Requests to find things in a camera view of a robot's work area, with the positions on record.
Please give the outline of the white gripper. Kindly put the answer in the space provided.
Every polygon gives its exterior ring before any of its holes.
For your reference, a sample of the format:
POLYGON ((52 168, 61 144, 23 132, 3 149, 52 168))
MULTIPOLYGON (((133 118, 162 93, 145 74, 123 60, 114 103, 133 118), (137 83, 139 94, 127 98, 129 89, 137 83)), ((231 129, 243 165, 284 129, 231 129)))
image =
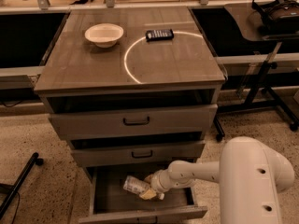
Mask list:
MULTIPOLYGON (((165 193, 170 190, 169 176, 166 171, 160 170, 144 178, 144 181, 150 183, 151 187, 158 193, 165 193)), ((153 189, 142 192, 139 197, 142 200, 151 200, 157 196, 153 189)))

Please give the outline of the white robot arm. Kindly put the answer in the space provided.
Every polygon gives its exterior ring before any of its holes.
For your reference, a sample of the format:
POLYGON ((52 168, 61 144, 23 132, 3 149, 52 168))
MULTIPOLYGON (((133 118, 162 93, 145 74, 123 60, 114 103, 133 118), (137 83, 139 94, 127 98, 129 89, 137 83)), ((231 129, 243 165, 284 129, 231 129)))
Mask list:
POLYGON ((282 224, 278 193, 292 186, 294 170, 274 149, 240 136, 225 144, 218 161, 171 162, 149 176, 149 188, 139 196, 149 200, 197 179, 219 184, 221 224, 282 224))

